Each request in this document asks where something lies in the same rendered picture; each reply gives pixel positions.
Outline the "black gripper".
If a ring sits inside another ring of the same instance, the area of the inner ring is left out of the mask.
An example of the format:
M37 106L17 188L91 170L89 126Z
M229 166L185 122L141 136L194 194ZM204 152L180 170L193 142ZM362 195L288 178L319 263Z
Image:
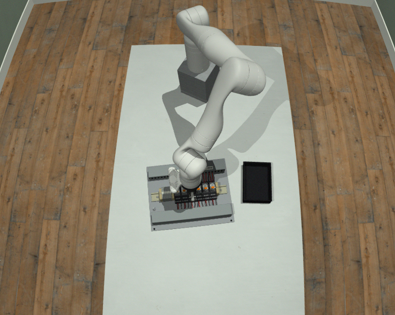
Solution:
M193 188L193 189L185 188L184 186L182 186L185 190L187 190L187 193L189 194L189 201L196 201L197 200L196 196L195 196L195 192L196 192L196 189L198 189L200 185L201 185L201 183L196 188Z

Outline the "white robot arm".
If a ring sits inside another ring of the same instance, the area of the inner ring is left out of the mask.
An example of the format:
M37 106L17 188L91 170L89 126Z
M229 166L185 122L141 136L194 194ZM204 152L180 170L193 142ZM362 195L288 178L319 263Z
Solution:
M223 105L228 95L233 92L256 96L266 84L263 68L246 56L221 30L209 26L209 16L203 6L179 12L176 22L184 34L188 69L194 73L203 73L209 68L209 61L221 69L197 126L173 153L173 162L179 167L179 172L175 167L168 169L170 191L173 194L178 192L181 185L193 189L201 183L207 163L196 151L209 152L220 136Z

